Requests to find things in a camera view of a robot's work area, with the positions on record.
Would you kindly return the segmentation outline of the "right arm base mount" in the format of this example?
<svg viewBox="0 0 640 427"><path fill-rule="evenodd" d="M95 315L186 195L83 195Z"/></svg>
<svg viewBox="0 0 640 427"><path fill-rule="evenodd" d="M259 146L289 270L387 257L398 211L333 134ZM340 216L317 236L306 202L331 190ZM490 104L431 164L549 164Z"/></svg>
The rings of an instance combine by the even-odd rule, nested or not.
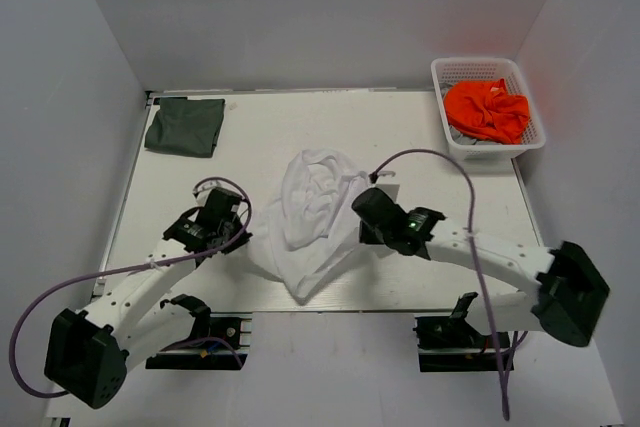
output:
<svg viewBox="0 0 640 427"><path fill-rule="evenodd" d="M479 334L462 319L420 316L413 328L421 373L496 372L498 353L508 364L511 336L498 334L499 349L490 335Z"/></svg>

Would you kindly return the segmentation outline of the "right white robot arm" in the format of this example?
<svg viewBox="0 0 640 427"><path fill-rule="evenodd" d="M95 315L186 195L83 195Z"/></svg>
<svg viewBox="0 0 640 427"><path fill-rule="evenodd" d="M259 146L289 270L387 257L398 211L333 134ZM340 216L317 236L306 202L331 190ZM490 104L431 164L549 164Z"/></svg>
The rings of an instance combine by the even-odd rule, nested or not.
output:
<svg viewBox="0 0 640 427"><path fill-rule="evenodd" d="M468 230L432 209L403 210L379 188L352 203L361 240L404 256L449 263L514 287L514 292L466 298L451 321L453 337L472 346L492 331L541 331L574 347L589 345L610 287L576 243L552 249L524 246Z"/></svg>

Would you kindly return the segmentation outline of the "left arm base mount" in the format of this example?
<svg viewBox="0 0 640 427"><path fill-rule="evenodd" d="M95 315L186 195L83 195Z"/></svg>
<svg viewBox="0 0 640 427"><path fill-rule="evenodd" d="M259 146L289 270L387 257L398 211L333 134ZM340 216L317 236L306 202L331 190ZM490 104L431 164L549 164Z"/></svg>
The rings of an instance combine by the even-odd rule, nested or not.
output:
<svg viewBox="0 0 640 427"><path fill-rule="evenodd" d="M208 337L202 340L192 334L188 346L158 353L144 367L150 371L240 371L248 357L251 332L250 314L213 314Z"/></svg>

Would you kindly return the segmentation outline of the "white plastic basket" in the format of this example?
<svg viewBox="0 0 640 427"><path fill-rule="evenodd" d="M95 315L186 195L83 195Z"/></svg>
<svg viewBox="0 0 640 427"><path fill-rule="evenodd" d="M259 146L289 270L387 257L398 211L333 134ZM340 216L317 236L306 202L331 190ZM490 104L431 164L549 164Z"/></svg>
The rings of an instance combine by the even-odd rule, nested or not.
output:
<svg viewBox="0 0 640 427"><path fill-rule="evenodd" d="M431 74L439 106L443 130L449 154L462 161L511 160L529 151L544 146L546 137L534 100L515 62L494 57L447 57L431 63ZM448 86L461 81L494 81L504 79L510 94L520 94L529 101L531 120L517 145L459 145L452 140L443 105L443 96Z"/></svg>

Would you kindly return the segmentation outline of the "orange t-shirt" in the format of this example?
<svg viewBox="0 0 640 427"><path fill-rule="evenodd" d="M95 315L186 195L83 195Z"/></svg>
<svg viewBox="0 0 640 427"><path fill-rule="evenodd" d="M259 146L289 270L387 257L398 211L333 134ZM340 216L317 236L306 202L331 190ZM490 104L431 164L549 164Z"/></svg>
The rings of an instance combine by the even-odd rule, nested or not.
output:
<svg viewBox="0 0 640 427"><path fill-rule="evenodd" d="M500 145L520 144L531 120L528 99L510 94L504 79L448 86L443 105L449 126Z"/></svg>

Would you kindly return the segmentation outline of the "grey t-shirt in basket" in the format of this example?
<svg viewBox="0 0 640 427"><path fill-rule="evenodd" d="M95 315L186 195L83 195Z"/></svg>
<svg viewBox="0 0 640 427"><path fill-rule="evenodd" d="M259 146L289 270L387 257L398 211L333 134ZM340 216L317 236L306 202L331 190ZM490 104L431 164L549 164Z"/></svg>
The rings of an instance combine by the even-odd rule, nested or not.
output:
<svg viewBox="0 0 640 427"><path fill-rule="evenodd" d="M452 140L455 143L459 144L459 145L465 145L465 146L497 145L497 142L492 141L492 140L481 140L481 139L478 139L476 137L472 137L472 136L466 135L466 134L460 132L454 126L449 126L449 132L450 132L450 135L452 137Z"/></svg>

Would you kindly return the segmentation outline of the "folded dark green t-shirt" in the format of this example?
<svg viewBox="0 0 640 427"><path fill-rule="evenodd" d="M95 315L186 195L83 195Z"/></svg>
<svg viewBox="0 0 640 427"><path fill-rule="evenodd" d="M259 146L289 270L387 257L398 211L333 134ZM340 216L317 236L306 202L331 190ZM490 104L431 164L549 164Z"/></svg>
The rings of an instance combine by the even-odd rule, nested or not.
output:
<svg viewBox="0 0 640 427"><path fill-rule="evenodd" d="M211 158L224 121L224 99L162 98L144 139L154 153Z"/></svg>

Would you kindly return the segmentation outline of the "white t-shirt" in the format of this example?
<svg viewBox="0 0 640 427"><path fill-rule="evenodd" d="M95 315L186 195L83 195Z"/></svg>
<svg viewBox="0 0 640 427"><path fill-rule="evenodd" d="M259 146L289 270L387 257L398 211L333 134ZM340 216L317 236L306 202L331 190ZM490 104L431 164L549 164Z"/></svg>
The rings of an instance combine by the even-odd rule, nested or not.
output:
<svg viewBox="0 0 640 427"><path fill-rule="evenodd" d="M333 149L307 149L288 164L271 200L252 220L248 258L308 301L359 245L352 203L368 174Z"/></svg>

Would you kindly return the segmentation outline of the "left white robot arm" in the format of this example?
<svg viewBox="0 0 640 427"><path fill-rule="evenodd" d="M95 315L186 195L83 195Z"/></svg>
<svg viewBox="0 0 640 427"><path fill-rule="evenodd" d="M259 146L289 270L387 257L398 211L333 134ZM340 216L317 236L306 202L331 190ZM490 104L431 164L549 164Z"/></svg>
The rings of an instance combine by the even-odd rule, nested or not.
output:
<svg viewBox="0 0 640 427"><path fill-rule="evenodd" d="M45 376L93 409L109 403L127 374L148 358L174 345L202 345L210 337L211 308L173 288L213 255L249 241L238 209L250 201L235 184L199 184L194 195L197 205L163 232L144 269L53 321Z"/></svg>

